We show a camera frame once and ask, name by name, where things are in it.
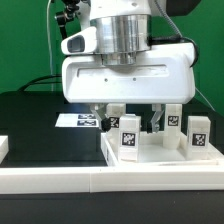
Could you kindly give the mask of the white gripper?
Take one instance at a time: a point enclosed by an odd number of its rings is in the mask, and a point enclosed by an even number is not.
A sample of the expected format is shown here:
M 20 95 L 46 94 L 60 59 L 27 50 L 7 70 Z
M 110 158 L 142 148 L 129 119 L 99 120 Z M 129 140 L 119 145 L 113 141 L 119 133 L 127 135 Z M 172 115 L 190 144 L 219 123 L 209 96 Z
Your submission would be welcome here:
M 148 133 L 158 133 L 164 104 L 185 104 L 195 95 L 191 43 L 155 45 L 134 65 L 104 66 L 98 55 L 68 57 L 62 65 L 65 98 L 71 103 L 153 104 Z M 90 110 L 102 131 L 111 129 L 105 104 Z

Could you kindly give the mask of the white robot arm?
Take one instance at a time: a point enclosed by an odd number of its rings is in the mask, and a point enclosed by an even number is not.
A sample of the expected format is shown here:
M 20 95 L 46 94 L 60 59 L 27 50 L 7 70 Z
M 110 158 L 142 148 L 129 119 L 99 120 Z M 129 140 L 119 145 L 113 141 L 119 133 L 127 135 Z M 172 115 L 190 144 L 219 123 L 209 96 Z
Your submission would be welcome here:
M 150 104 L 151 130 L 159 130 L 166 104 L 185 104 L 195 95 L 197 45 L 176 31 L 151 35 L 151 21 L 169 24 L 181 6 L 172 0 L 88 0 L 80 4 L 81 31 L 64 39 L 61 50 L 65 98 L 87 103 L 108 131 L 110 103 Z

